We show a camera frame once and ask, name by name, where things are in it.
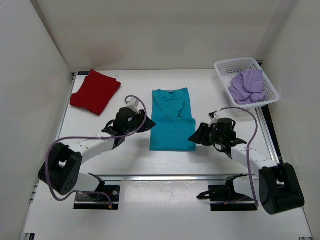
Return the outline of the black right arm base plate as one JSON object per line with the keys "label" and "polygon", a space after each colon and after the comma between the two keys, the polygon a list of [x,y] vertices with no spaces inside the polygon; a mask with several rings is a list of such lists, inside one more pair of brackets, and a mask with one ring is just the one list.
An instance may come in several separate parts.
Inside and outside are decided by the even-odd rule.
{"label": "black right arm base plate", "polygon": [[230,181],[224,185],[209,185],[201,192],[198,200],[209,200],[211,212],[252,212],[257,211],[254,200],[249,196],[236,193]]}

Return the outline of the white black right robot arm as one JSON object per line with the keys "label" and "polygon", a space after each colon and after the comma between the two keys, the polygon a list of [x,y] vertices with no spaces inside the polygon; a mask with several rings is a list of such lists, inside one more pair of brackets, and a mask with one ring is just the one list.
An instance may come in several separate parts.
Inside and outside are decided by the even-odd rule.
{"label": "white black right robot arm", "polygon": [[301,208],[305,198],[294,167],[289,163],[277,163],[250,149],[246,141],[236,136],[236,122],[230,118],[201,123],[188,141],[211,147],[226,154],[248,170],[247,174],[227,177],[225,185],[211,186],[197,198],[224,203],[258,200],[264,210],[278,214]]}

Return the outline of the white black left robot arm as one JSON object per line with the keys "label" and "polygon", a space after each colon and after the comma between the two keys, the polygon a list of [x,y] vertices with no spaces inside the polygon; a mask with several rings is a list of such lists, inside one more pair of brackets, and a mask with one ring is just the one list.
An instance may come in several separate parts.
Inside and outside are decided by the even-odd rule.
{"label": "white black left robot arm", "polygon": [[49,147],[38,178],[51,186],[52,190],[65,196],[77,189],[78,179],[88,177],[80,173],[83,163],[116,149],[128,136],[147,132],[155,126],[156,123],[146,115],[145,110],[120,108],[115,119],[110,120],[96,136],[69,136],[54,142]]}

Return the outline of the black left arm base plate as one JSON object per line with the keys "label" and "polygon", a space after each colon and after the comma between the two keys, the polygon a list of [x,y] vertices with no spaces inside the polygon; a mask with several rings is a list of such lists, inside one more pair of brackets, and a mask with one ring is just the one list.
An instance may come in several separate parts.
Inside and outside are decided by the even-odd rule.
{"label": "black left arm base plate", "polygon": [[74,210],[106,210],[115,211],[119,209],[121,182],[106,181],[103,194],[85,194],[77,193],[75,195]]}

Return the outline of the teal t shirt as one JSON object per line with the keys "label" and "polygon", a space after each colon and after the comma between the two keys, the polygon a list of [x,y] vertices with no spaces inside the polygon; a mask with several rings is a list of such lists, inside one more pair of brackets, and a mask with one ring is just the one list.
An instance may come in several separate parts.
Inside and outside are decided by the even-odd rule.
{"label": "teal t shirt", "polygon": [[196,131],[187,88],[152,91],[151,151],[194,152],[196,144],[188,140]]}

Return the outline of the red t shirt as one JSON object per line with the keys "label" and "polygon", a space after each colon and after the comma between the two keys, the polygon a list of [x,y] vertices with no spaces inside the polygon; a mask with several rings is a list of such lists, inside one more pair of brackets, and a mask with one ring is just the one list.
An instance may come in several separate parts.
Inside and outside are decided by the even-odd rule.
{"label": "red t shirt", "polygon": [[80,89],[71,95],[69,103],[100,116],[120,87],[116,78],[91,69]]}

